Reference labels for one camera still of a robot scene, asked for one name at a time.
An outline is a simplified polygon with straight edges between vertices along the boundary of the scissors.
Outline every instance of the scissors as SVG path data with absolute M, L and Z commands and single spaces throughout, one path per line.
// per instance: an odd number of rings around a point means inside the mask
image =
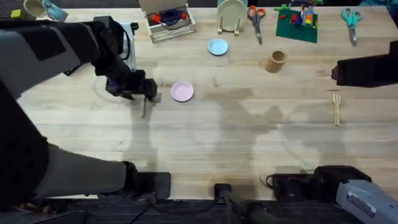
M 255 6 L 250 6 L 248 8 L 248 18 L 251 20 L 256 31 L 256 37 L 259 44 L 262 44 L 261 30 L 260 30 L 260 20 L 266 15 L 265 9 L 257 9 Z
M 342 18 L 346 21 L 349 32 L 349 39 L 353 46 L 356 45 L 355 27 L 356 23 L 363 18 L 362 14 L 357 11 L 352 11 L 350 8 L 345 8 L 341 12 Z

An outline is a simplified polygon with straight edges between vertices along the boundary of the wooden fork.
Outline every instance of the wooden fork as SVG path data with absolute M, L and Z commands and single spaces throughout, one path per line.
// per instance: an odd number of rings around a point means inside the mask
M 333 94 L 331 102 L 335 108 L 335 126 L 340 126 L 340 104 L 341 96 L 339 94 Z

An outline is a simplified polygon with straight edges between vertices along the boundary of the plate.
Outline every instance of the plate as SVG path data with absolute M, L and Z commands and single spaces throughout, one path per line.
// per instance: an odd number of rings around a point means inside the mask
M 171 89 L 171 95 L 175 101 L 181 103 L 191 100 L 193 97 L 193 86 L 191 83 L 184 81 L 174 83 Z
M 217 20 L 223 18 L 222 28 L 234 31 L 236 24 L 241 20 L 240 26 L 246 22 L 248 7 L 240 0 L 225 0 L 217 7 Z
M 228 43 L 223 39 L 213 39 L 207 44 L 207 50 L 215 56 L 220 56 L 228 51 Z

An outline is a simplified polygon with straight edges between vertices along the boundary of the wooden tabletop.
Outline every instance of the wooden tabletop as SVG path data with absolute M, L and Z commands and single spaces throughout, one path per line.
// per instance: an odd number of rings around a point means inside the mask
M 211 198 L 212 186 L 229 182 L 243 197 L 271 199 L 260 177 L 311 170 L 325 164 L 352 165 L 398 198 L 398 85 L 336 86 L 336 61 L 386 54 L 398 30 L 383 7 L 361 7 L 358 44 L 351 46 L 340 7 L 316 7 L 318 43 L 275 36 L 278 12 L 261 21 L 263 45 L 245 21 L 239 37 L 216 31 L 216 9 L 192 9 L 197 32 L 150 41 L 140 9 L 68 9 L 68 22 L 110 15 L 138 22 L 137 67 L 154 77 L 162 102 L 115 98 L 91 65 L 71 77 L 59 75 L 26 92 L 19 103 L 49 141 L 75 153 L 107 160 L 132 160 L 140 170 L 172 174 L 172 198 Z M 212 38 L 229 43 L 214 57 Z M 287 62 L 268 73 L 262 61 L 283 50 Z M 195 87 L 194 98 L 177 103 L 170 87 Z M 341 126 L 333 123 L 331 96 L 342 96 Z

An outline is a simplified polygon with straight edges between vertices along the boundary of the light blue plate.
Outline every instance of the light blue plate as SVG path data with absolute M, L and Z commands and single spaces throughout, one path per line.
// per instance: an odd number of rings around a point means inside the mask
M 228 51 L 228 43 L 223 39 L 213 39 L 207 44 L 207 50 L 213 55 L 220 56 Z

